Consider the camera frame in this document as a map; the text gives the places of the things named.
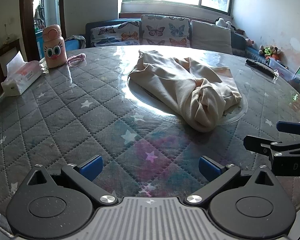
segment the white plush toy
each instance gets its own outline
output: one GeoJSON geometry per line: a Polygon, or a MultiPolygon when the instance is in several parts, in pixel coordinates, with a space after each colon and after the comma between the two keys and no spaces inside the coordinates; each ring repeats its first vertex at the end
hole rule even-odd
{"type": "Polygon", "coordinates": [[[228,25],[227,28],[230,29],[232,33],[234,33],[235,30],[234,30],[234,28],[232,27],[232,23],[228,21],[228,22],[226,22],[226,24],[228,25]]]}
{"type": "Polygon", "coordinates": [[[234,28],[231,26],[231,22],[225,22],[223,18],[219,18],[219,20],[216,21],[216,25],[220,27],[225,27],[231,30],[232,33],[235,32],[234,28]]]}
{"type": "Polygon", "coordinates": [[[228,28],[228,24],[225,22],[224,19],[222,18],[219,18],[219,20],[216,22],[216,25],[217,26],[220,26],[220,27],[225,27],[225,28],[228,28]]]}

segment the silver screw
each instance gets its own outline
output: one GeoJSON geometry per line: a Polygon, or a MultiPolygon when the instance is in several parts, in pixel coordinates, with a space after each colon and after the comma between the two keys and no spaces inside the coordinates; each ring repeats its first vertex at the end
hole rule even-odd
{"type": "Polygon", "coordinates": [[[202,197],[198,195],[190,195],[186,198],[186,200],[190,203],[199,203],[202,201],[202,197]]]}
{"type": "Polygon", "coordinates": [[[112,203],[115,201],[115,197],[111,195],[104,195],[100,198],[100,201],[103,203],[112,203]]]}

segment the blue gripper pad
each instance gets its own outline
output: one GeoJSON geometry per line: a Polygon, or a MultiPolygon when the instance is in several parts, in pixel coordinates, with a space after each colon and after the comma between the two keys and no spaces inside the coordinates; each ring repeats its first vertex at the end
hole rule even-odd
{"type": "Polygon", "coordinates": [[[213,181],[222,174],[222,170],[203,157],[199,159],[199,171],[209,181],[213,181]]]}
{"type": "Polygon", "coordinates": [[[277,122],[277,130],[279,132],[293,133],[300,135],[300,123],[297,122],[277,122]]]}
{"type": "Polygon", "coordinates": [[[99,155],[95,159],[88,162],[86,165],[80,168],[79,173],[86,177],[88,180],[93,181],[103,169],[103,160],[99,155]]]}

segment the doorway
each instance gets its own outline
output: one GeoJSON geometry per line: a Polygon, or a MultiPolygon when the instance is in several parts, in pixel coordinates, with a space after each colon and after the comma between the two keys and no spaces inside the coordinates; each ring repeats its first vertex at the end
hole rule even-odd
{"type": "Polygon", "coordinates": [[[20,19],[27,60],[44,57],[42,30],[58,24],[66,37],[63,0],[20,0],[20,19]]]}

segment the ribbed gray plate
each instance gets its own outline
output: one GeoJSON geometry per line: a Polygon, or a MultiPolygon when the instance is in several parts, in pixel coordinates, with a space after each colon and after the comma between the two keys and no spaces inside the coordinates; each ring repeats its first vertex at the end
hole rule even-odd
{"type": "Polygon", "coordinates": [[[218,231],[205,213],[178,198],[125,197],[100,208],[91,223],[66,240],[235,240],[218,231]]]}

